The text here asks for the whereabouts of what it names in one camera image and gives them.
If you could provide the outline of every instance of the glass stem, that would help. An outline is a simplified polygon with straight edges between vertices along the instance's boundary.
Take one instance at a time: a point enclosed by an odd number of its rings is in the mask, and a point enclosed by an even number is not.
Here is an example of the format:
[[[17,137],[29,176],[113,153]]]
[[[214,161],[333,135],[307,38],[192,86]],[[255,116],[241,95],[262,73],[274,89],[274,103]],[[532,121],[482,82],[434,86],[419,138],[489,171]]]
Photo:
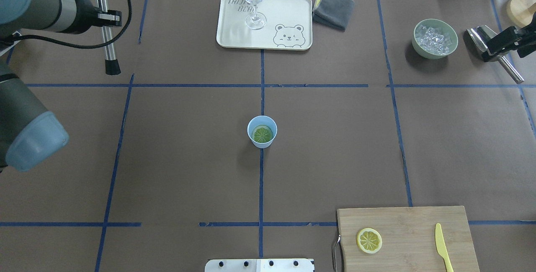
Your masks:
[[[257,5],[253,5],[253,17],[251,19],[254,22],[259,20],[259,16],[257,15]]]

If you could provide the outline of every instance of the lime slice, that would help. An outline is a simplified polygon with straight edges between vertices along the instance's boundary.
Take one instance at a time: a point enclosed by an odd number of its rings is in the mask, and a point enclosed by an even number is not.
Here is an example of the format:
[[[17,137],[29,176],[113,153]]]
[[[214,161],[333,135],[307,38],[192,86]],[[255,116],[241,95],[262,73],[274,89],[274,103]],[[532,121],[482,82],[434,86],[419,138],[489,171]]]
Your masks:
[[[259,125],[253,129],[253,141],[266,143],[273,138],[272,130],[266,125]]]
[[[364,228],[356,236],[359,249],[368,254],[374,254],[381,248],[381,235],[372,229]]]

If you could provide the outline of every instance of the cutting board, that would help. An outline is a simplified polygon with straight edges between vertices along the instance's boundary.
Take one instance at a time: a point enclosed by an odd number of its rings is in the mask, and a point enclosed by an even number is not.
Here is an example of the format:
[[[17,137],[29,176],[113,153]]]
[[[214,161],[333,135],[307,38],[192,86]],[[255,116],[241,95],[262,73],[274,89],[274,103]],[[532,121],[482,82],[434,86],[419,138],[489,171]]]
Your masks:
[[[454,272],[480,272],[463,206],[338,209],[344,272],[445,272],[435,246],[441,223]],[[374,228],[383,245],[375,254],[361,251],[356,234]]]

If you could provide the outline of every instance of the gray cloth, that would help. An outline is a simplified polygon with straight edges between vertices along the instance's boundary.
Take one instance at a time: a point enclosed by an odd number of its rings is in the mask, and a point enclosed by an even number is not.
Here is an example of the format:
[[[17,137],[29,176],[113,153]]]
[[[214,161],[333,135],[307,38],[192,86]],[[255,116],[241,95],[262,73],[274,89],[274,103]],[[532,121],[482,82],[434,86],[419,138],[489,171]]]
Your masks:
[[[320,0],[320,4],[312,12],[312,20],[344,31],[355,4],[354,0]]]

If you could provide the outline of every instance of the power strip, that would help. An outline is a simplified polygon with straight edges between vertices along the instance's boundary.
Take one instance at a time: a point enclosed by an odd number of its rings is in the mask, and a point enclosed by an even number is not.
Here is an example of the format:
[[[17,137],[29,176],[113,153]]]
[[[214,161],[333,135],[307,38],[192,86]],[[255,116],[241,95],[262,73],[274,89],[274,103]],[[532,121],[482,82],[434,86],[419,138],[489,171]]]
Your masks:
[[[205,272],[314,272],[312,259],[209,260]]]

